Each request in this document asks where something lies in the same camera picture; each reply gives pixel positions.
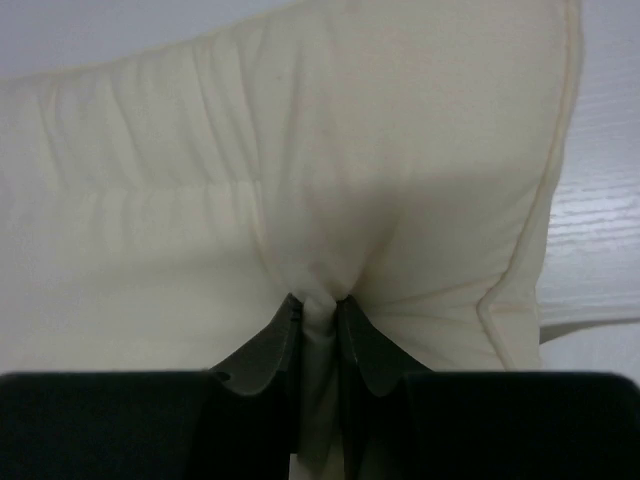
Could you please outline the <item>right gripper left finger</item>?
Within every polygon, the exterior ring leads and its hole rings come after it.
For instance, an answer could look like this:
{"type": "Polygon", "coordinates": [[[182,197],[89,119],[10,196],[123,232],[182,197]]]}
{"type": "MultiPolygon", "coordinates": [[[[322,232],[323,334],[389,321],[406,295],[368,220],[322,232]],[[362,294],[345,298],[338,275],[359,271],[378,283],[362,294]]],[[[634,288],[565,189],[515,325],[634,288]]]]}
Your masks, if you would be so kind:
{"type": "Polygon", "coordinates": [[[210,369],[214,378],[240,396],[274,389],[285,398],[295,397],[302,310],[302,303],[288,294],[262,330],[210,369]]]}

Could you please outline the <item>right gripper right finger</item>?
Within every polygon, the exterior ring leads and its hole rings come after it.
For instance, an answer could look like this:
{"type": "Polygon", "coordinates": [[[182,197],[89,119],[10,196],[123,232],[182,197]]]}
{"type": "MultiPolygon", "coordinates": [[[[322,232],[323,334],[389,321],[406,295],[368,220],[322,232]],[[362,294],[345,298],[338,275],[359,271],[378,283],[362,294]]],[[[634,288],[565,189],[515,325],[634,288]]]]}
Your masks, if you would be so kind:
{"type": "Polygon", "coordinates": [[[389,395],[408,374],[430,372],[378,330],[353,296],[338,302],[337,327],[342,358],[375,397],[389,395]]]}

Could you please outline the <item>cream white pillow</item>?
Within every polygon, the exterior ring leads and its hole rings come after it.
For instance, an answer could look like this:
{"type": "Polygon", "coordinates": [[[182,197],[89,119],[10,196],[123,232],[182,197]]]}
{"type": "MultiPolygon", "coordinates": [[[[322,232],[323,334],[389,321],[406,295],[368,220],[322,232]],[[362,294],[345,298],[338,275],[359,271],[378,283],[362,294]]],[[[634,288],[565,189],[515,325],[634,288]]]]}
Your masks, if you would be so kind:
{"type": "Polygon", "coordinates": [[[5,479],[635,479],[639,390],[546,372],[577,1],[301,1],[1,85],[5,479]],[[291,294],[299,384],[210,369],[291,294]],[[337,304],[430,369],[375,397],[337,304]]]}

